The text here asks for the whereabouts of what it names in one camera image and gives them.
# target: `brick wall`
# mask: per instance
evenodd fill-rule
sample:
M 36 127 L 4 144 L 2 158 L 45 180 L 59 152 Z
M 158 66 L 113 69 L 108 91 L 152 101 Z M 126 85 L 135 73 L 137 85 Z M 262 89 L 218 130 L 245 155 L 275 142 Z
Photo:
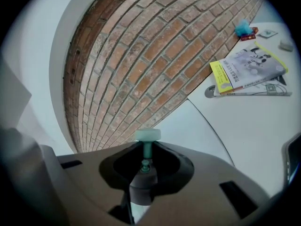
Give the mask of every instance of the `brick wall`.
M 72 39 L 64 103 L 79 152 L 132 141 L 178 107 L 262 0 L 96 0 Z

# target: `white object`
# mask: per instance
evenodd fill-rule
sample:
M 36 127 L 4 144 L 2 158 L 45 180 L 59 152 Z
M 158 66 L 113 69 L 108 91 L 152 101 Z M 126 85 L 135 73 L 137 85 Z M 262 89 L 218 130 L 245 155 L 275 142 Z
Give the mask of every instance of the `white object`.
M 181 104 L 155 128 L 161 130 L 162 142 L 207 153 L 233 165 L 215 131 L 189 100 Z
M 271 29 L 275 36 L 256 41 L 281 59 L 289 69 L 286 74 L 292 89 L 289 97 L 214 97 L 205 90 L 215 84 L 208 76 L 188 99 L 203 114 L 227 148 L 235 166 L 272 196 L 284 185 L 283 144 L 301 131 L 301 66 L 298 51 L 288 53 L 278 48 L 282 38 L 290 36 L 285 24 L 257 23 L 259 31 Z M 240 41 L 230 54 L 245 48 L 253 40 Z
M 280 40 L 280 47 L 288 50 L 288 51 L 293 51 L 293 42 L 290 39 L 282 39 Z

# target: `white wall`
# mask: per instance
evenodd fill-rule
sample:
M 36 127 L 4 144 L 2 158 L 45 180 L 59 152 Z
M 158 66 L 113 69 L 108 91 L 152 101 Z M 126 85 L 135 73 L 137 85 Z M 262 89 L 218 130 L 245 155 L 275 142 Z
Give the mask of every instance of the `white wall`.
M 63 70 L 69 42 L 94 0 L 32 0 L 1 48 L 8 66 L 32 97 L 18 128 L 56 155 L 76 152 L 63 106 Z

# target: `black rectangular slot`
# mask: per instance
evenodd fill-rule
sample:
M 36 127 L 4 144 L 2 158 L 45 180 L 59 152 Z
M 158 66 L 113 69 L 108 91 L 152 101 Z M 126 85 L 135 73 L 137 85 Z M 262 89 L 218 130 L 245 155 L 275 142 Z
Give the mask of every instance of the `black rectangular slot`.
M 241 219 L 257 209 L 257 206 L 233 181 L 221 183 L 220 187 Z
M 61 163 L 61 166 L 62 166 L 63 169 L 66 169 L 66 168 L 75 167 L 75 166 L 80 165 L 80 164 L 82 164 L 81 161 L 75 160 L 75 161 L 68 161 L 68 162 Z

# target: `card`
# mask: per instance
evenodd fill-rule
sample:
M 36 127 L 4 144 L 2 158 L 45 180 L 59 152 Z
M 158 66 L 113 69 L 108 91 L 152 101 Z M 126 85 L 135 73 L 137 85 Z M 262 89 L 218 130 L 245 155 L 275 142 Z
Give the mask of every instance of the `card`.
M 274 36 L 275 34 L 277 34 L 277 32 L 269 30 L 269 29 L 265 29 L 259 35 L 267 39 L 267 38 Z

